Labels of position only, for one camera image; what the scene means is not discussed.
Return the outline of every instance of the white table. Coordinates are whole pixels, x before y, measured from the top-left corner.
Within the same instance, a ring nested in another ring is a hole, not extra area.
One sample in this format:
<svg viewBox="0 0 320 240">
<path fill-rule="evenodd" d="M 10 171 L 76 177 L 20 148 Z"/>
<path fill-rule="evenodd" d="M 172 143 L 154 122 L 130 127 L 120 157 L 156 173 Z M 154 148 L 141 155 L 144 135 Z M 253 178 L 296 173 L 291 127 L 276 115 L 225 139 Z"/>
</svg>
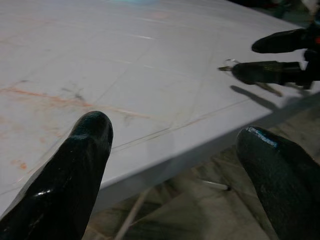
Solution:
<svg viewBox="0 0 320 240">
<path fill-rule="evenodd" d="M 302 62 L 251 51 L 294 28 L 224 0 L 0 0 L 0 213 L 88 111 L 114 127 L 97 211 L 308 104 L 217 70 L 229 58 Z"/>
</svg>

